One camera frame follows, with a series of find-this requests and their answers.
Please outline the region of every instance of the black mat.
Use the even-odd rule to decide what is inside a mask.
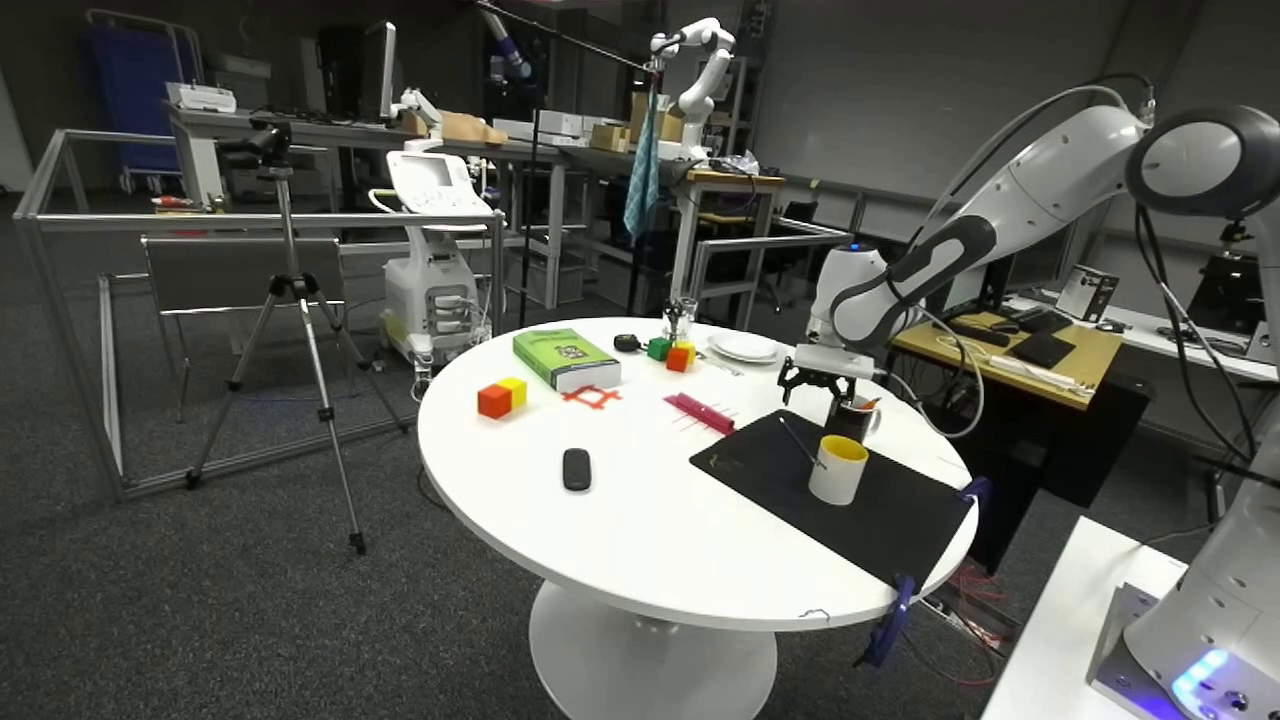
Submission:
[[[692,466],[884,584],[900,584],[902,577],[923,584],[967,502],[872,454],[856,502],[831,508],[808,494],[814,440],[818,429],[802,415],[770,412],[694,454]]]

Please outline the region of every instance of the yellow cup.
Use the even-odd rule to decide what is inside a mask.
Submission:
[[[808,474],[808,494],[825,503],[835,503],[835,508],[848,508],[861,480],[863,480],[863,470],[868,470],[872,454],[853,440],[853,436],[825,436],[814,444],[814,459],[813,459],[813,474]]]

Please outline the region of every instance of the white table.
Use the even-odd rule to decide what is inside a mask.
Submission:
[[[1179,577],[1179,561],[1080,517],[984,720],[1022,720],[1031,709],[1050,720],[1132,720],[1129,709],[1085,682],[1087,659],[1121,584],[1167,596]]]
[[[568,320],[599,348],[658,320]],[[474,394],[529,382],[529,407],[484,420]],[[618,399],[568,406],[495,335],[451,362],[420,406],[420,454],[443,503],[510,566],[544,577],[529,646],[568,718],[717,720],[754,718],[774,676],[770,632],[884,616],[893,588],[686,466],[720,436],[665,406],[686,394],[737,425],[780,407],[774,370],[694,364],[674,375],[625,358]],[[818,420],[826,395],[799,389],[792,412]],[[561,454],[593,454],[593,490],[562,494]],[[868,436],[917,474],[967,483],[954,448],[884,394]],[[923,582],[943,584],[974,536],[967,513]]]

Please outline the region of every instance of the tripod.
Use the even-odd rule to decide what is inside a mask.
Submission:
[[[327,386],[323,386],[323,362],[320,362],[311,311],[320,311],[320,316],[327,320],[333,335],[341,342],[341,348],[344,348],[349,362],[354,364],[365,389],[371,389],[371,395],[385,406],[385,412],[395,420],[395,429],[408,432],[408,425],[395,415],[391,399],[365,375],[365,373],[371,370],[368,358],[354,348],[354,342],[349,335],[349,329],[333,316],[320,282],[315,282],[311,272],[304,272],[298,260],[297,260],[293,192],[286,192],[286,179],[293,179],[286,144],[293,144],[293,127],[279,124],[279,120],[272,120],[258,137],[251,137],[251,147],[254,147],[258,160],[264,160],[264,175],[274,184],[274,209],[279,209],[279,228],[283,228],[283,268],[286,268],[286,275],[272,275],[272,282],[269,282],[269,298],[264,298],[264,306],[258,306],[258,311],[254,311],[251,335],[246,335],[246,343],[245,343],[245,351],[239,351],[239,362],[237,362],[237,370],[233,370],[229,399],[221,406],[221,412],[215,412],[215,420],[212,420],[212,429],[209,429],[209,440],[202,440],[197,466],[188,470],[188,490],[201,490],[201,480],[202,480],[209,454],[212,454],[212,444],[215,444],[215,436],[221,436],[221,429],[225,429],[225,420],[229,420],[229,412],[233,412],[233,406],[237,406],[239,382],[245,382],[245,373],[246,373],[246,364],[251,364],[251,351],[254,351],[254,343],[258,343],[258,335],[264,335],[274,306],[279,306],[279,300],[293,300],[293,306],[298,307],[304,342],[306,342],[306,358],[311,358],[311,375],[315,375],[315,395],[320,395],[320,412],[315,412],[315,415],[320,415],[320,425],[323,425],[323,432],[327,432],[336,480],[341,480],[344,503],[349,503],[349,528],[353,528],[349,542],[353,542],[354,556],[365,556],[368,546],[365,546],[365,528],[361,528],[361,513],[354,513],[349,466],[344,466],[344,444],[341,444],[336,425],[333,425],[336,412],[333,412]]]

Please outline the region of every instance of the cable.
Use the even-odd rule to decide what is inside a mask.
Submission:
[[[1237,382],[1228,375],[1224,362],[1217,358],[1217,348],[1203,342],[1198,325],[1189,316],[1189,307],[1175,300],[1175,294],[1167,289],[1167,268],[1164,268],[1164,254],[1158,254],[1158,238],[1156,238],[1156,226],[1150,226],[1150,214],[1145,204],[1137,204],[1132,214],[1132,238],[1137,238],[1137,248],[1141,248],[1141,260],[1148,264],[1148,275],[1156,282],[1158,289],[1158,300],[1164,300],[1164,316],[1167,316],[1167,335],[1172,335],[1172,348],[1175,348],[1175,364],[1179,364],[1179,386],[1193,399],[1193,412],[1198,415],[1198,425],[1224,444],[1228,458],[1237,458],[1238,466],[1248,466],[1256,458],[1256,436],[1251,436],[1251,420],[1242,412],[1242,399],[1238,399],[1238,389]],[[1189,342],[1184,342],[1184,329],[1198,342],[1203,358],[1212,362],[1219,386],[1228,389],[1231,395],[1231,407],[1238,415],[1238,429],[1242,429],[1242,448],[1237,448],[1228,440],[1228,432],[1207,415],[1207,407],[1198,406],[1198,394],[1193,386],[1193,364],[1189,364]]]
[[[932,425],[928,407],[918,406],[918,395],[913,394],[909,382],[900,382],[894,373],[884,373],[884,375],[894,382],[894,386],[913,395],[917,412],[918,412],[940,436],[964,440],[964,436],[970,436],[970,432],[978,429],[978,420],[984,420],[984,412],[986,412],[986,382],[984,382],[978,364],[967,362],[967,343],[964,343],[940,316],[932,316],[932,311],[918,311],[918,316],[954,343],[959,370],[964,370],[964,364],[970,370],[974,412],[967,415],[964,429],[943,432],[943,429]]]
[[[1022,108],[1021,115],[1012,115],[1006,124],[1001,124],[970,155],[967,166],[952,175],[952,184],[932,202],[932,209],[923,214],[923,222],[917,226],[909,248],[923,238],[923,228],[940,217],[943,204],[954,202],[954,192],[1022,127],[1031,124],[1038,111],[1047,111],[1050,105],[1068,101],[1068,97],[1106,97],[1110,105],[1122,105],[1122,97],[1106,86],[1077,86],[1062,93],[1045,97],[1038,105]]]

